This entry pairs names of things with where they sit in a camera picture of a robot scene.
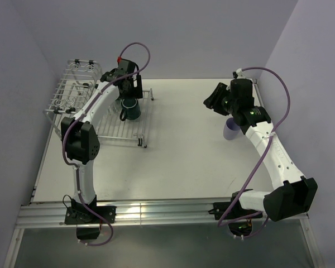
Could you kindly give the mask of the dark green mug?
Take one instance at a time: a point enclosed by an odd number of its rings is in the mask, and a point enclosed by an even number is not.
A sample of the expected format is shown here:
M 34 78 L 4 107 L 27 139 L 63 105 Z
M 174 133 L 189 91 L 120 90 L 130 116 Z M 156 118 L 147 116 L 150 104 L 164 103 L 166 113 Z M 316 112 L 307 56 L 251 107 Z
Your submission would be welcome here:
M 121 121 L 125 120 L 136 120 L 141 115 L 141 108 L 136 98 L 125 98 L 121 100 L 121 113 L 119 115 L 119 119 Z

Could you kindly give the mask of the purple cup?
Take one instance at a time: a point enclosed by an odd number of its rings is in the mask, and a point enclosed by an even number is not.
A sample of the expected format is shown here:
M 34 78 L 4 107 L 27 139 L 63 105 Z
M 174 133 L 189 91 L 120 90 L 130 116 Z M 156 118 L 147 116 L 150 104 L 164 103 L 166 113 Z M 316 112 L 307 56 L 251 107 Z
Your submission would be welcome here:
M 234 119 L 229 118 L 224 125 L 223 137 L 229 141 L 233 140 L 238 136 L 240 130 L 240 127 L 235 123 Z

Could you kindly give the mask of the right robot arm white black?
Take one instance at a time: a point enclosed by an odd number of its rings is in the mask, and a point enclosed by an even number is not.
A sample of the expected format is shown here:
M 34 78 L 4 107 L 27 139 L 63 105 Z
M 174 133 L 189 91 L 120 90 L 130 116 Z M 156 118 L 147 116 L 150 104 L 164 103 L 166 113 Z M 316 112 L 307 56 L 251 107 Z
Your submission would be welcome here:
M 266 109 L 255 105 L 253 83 L 249 79 L 233 79 L 229 85 L 218 83 L 203 102 L 214 112 L 230 115 L 251 141 L 269 173 L 273 190 L 261 192 L 247 186 L 233 194 L 221 220 L 257 217 L 266 213 L 274 222 L 310 210 L 318 189 L 314 178 L 306 178 L 293 164 L 280 142 Z

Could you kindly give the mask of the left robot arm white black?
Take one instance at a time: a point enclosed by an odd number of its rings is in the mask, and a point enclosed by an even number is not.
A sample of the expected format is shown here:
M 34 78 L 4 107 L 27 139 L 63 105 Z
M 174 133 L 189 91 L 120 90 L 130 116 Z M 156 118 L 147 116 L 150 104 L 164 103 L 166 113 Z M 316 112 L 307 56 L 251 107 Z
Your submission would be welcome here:
M 74 170 L 74 196 L 68 216 L 84 223 L 99 217 L 97 195 L 93 184 L 93 163 L 100 149 L 95 131 L 106 109 L 119 101 L 120 121 L 136 120 L 141 115 L 138 103 L 143 97 L 139 67 L 131 60 L 119 57 L 118 66 L 104 73 L 97 91 L 72 118 L 61 121 L 63 158 Z

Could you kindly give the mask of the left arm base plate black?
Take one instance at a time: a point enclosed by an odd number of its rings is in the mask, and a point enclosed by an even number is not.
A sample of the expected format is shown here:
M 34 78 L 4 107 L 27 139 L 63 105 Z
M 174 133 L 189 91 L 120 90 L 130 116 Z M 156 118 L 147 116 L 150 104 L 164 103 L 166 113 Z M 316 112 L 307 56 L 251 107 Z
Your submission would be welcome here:
M 109 223 L 115 222 L 115 206 L 98 206 L 94 209 L 95 213 L 104 218 Z M 80 212 L 69 207 L 66 211 L 64 224 L 82 225 L 82 224 L 102 224 L 104 221 L 91 212 Z

